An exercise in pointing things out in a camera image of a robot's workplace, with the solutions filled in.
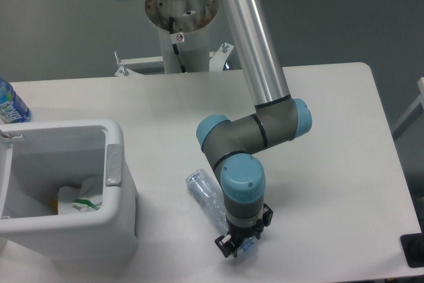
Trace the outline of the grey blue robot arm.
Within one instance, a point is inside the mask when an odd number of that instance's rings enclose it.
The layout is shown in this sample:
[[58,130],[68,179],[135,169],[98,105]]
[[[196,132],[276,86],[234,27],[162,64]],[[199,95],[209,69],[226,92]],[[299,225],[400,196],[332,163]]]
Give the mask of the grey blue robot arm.
[[224,256],[237,256],[273,217],[256,154],[308,133],[311,112],[290,93],[259,0],[145,0],[144,10],[158,32],[167,74],[211,70],[205,33],[218,13],[227,18],[254,112],[237,120],[208,116],[196,138],[223,193],[227,231],[215,244]]

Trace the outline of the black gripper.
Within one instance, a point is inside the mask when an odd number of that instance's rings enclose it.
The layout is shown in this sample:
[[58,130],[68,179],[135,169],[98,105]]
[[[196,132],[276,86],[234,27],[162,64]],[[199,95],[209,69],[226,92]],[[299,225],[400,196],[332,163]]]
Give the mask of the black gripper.
[[257,219],[248,227],[235,225],[227,219],[229,232],[226,235],[221,235],[216,238],[215,244],[218,246],[225,258],[229,258],[230,256],[236,258],[238,256],[238,250],[244,245],[244,242],[247,239],[261,239],[262,232],[266,227],[270,226],[273,215],[273,210],[265,203],[262,209],[262,217]]

